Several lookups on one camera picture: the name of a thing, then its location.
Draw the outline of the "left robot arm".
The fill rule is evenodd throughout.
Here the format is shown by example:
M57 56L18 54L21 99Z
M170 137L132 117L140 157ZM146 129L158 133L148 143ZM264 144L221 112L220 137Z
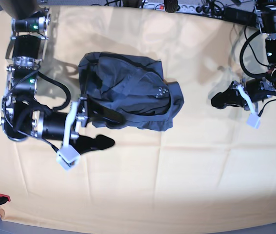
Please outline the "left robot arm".
M263 114L258 110L258 103L264 100L276 101L276 0L256 0L251 18L247 24L255 21L259 29L246 37L239 55L242 71L250 78L248 81L233 81L224 91L211 98L211 105L217 109L227 106L240 107L249 110L258 117ZM259 35L266 35L265 51L267 71L264 73L250 72L244 63L244 53L251 41Z

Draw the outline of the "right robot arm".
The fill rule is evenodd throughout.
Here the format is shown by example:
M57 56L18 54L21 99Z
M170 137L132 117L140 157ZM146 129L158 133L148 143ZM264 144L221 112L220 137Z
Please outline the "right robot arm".
M86 92L72 102L64 84L40 71L48 41L50 10L40 7L35 0L1 0L0 6L12 17L12 35L6 52L10 64L0 121L7 137L12 141L31 137L49 145L57 140L62 143L61 149L71 149L78 155L112 147L113 139L104 135L82 136L78 127L94 121L119 126L125 122L124 116L100 105ZM38 78L60 88L66 96L64 103L53 108L39 103L35 98Z

